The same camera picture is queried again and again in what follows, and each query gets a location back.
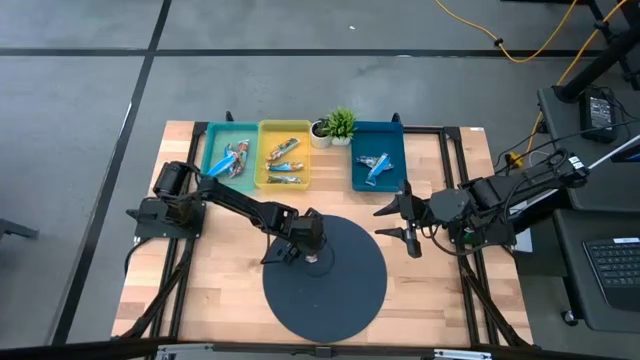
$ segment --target black keyboard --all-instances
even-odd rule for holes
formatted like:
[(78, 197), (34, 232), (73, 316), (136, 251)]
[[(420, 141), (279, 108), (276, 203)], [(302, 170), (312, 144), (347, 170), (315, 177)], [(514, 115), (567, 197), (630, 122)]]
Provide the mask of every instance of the black keyboard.
[(640, 311), (640, 239), (594, 240), (583, 245), (607, 303)]

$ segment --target gray floor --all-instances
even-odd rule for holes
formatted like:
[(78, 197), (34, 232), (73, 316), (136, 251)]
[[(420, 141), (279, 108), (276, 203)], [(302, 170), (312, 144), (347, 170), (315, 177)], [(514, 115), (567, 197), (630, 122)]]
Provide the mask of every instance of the gray floor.
[[(566, 10), (498, 0), (443, 2), (513, 49), (541, 45)], [(0, 47), (146, 48), (160, 5), (3, 1)], [(578, 49), (592, 22), (587, 9), (576, 9), (552, 48)], [(430, 0), (174, 0), (160, 47), (490, 49), (491, 43)], [(220, 120), (226, 110), (238, 121), (314, 119), (344, 105), (363, 120), (387, 121), (397, 111), (406, 124), (483, 126), (495, 156), (528, 134), (536, 90), (555, 83), (569, 61), (156, 58), (70, 341), (110, 334), (134, 228), (124, 210), (137, 207), (146, 192), (166, 120)], [(138, 57), (0, 57), (0, 217), (41, 229), (35, 242), (9, 236), (0, 243), (0, 347), (47, 339), (141, 64)], [(627, 88), (617, 68), (599, 83)], [(638, 357), (629, 345), (637, 335), (564, 326), (557, 314), (566, 296), (557, 281), (527, 277), (522, 287), (537, 344)]]

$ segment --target small white pot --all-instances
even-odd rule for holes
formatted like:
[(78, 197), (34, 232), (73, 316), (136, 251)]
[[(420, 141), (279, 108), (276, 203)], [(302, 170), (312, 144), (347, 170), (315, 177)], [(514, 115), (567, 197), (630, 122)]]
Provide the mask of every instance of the small white pot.
[(317, 137), (314, 133), (313, 133), (313, 125), (315, 125), (316, 123), (319, 123), (320, 121), (316, 121), (313, 124), (311, 124), (311, 145), (313, 145), (314, 148), (316, 149), (326, 149), (329, 146), (331, 146), (331, 136), (327, 135), (323, 138), (321, 137)]
[(351, 138), (332, 138), (331, 143), (335, 146), (347, 146), (351, 142)]

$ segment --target round black platform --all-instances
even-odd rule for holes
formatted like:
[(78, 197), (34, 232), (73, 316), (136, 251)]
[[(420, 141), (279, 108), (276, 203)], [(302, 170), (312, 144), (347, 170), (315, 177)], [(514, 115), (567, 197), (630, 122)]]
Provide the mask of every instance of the round black platform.
[[(262, 282), (271, 310), (293, 333), (330, 343), (362, 331), (375, 318), (387, 291), (382, 252), (357, 224), (324, 216), (327, 243), (318, 262), (267, 264)], [(276, 239), (273, 247), (285, 243)]]

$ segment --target wooden table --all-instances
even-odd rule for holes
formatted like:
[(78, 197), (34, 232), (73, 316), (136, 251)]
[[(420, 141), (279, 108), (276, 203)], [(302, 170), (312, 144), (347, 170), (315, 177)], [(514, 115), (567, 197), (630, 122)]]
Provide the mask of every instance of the wooden table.
[[(186, 159), (193, 125), (191, 121), (167, 122), (151, 185), (165, 161)], [(492, 175), (484, 130), (460, 130), (469, 178)], [(404, 141), (414, 194), (427, 198), (432, 192), (444, 189), (438, 137), (406, 134)], [(204, 136), (198, 146), (197, 165), (203, 148)], [(449, 151), (457, 184), (459, 178), (452, 144), (449, 144)], [(351, 189), (349, 147), (313, 149), (311, 157), (312, 181), (307, 191), (262, 192), (256, 189), (249, 195), (259, 201), (278, 201), (302, 212), (312, 206), (323, 214), (347, 217), (368, 231), (380, 246), (388, 271), (382, 309), (365, 330), (339, 344), (469, 346), (456, 259), (426, 239), (421, 239), (422, 258), (412, 259), (400, 240), (374, 234), (376, 229), (404, 226), (404, 222), (399, 216), (372, 216), (392, 200), (393, 194)], [(437, 238), (443, 244), (448, 243), (446, 234), (446, 231), (438, 232)], [(167, 243), (166, 239), (152, 240), (133, 255), (113, 326), (114, 335), (128, 330), (155, 296)], [(247, 219), (222, 207), (207, 205), (206, 222), (202, 237), (196, 243), (189, 276), (180, 324), (181, 340), (309, 343), (280, 324), (267, 304), (259, 264), (265, 246), (264, 234), (251, 227)], [(531, 342), (513, 259), (500, 247), (484, 250), (484, 258), (493, 300), (518, 334)], [(172, 303), (170, 298), (161, 335), (168, 333)], [(475, 309), (481, 339), (486, 342), (482, 307), (477, 299)]]

